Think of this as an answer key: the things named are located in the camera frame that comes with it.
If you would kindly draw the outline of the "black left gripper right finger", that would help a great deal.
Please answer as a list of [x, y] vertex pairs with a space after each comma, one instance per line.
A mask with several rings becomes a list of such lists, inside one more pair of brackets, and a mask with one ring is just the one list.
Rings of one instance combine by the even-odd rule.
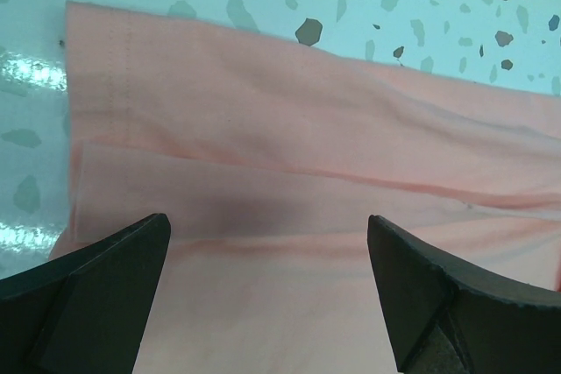
[[400, 373], [558, 373], [560, 294], [485, 270], [372, 215], [367, 244]]

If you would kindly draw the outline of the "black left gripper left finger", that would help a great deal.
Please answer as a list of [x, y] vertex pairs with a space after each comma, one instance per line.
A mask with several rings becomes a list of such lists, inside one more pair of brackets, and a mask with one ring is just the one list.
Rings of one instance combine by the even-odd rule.
[[1, 281], [3, 373], [133, 371], [170, 240], [153, 214]]

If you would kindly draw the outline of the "salmon pink t shirt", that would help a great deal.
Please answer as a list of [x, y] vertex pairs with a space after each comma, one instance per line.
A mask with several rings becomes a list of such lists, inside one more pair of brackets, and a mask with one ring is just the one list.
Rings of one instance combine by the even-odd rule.
[[70, 2], [74, 251], [172, 236], [137, 373], [393, 373], [370, 215], [560, 285], [560, 101]]

